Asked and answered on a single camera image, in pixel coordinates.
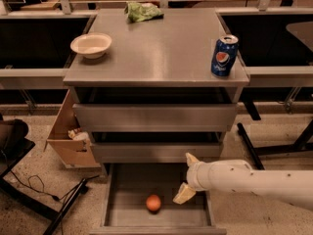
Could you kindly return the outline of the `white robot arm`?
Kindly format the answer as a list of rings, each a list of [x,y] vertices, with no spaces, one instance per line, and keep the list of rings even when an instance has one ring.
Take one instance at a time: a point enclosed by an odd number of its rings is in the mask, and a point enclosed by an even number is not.
[[[186,182],[183,182],[173,202],[182,205],[197,192],[218,190],[229,193],[251,193],[313,210],[312,170],[254,169],[244,160],[212,163],[199,161],[187,153]]]

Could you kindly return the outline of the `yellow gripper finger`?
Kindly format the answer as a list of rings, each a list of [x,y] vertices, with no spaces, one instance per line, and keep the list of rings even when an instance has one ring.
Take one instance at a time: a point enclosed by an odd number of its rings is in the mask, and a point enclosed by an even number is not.
[[[186,156],[187,166],[191,166],[199,162],[199,160],[191,153],[186,153],[185,156]]]
[[[196,195],[196,190],[189,184],[183,182],[178,190],[178,193],[173,198],[173,202],[182,205],[191,200]]]

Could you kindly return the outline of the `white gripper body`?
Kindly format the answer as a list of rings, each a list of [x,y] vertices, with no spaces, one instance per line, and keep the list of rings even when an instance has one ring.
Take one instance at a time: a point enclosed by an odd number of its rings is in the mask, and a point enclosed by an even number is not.
[[[193,163],[187,170],[187,182],[196,191],[207,191],[211,188],[209,172],[211,164],[204,162]]]

